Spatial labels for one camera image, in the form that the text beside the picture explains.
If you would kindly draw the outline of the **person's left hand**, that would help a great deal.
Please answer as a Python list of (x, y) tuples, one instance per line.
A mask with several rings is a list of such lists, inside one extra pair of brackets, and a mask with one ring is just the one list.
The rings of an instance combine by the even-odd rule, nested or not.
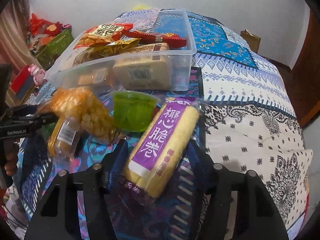
[(19, 146), (16, 143), (13, 143), (8, 150), (5, 150), (7, 162), (4, 165), (4, 169), (6, 174), (10, 177), (13, 177), (17, 172), (18, 152)]

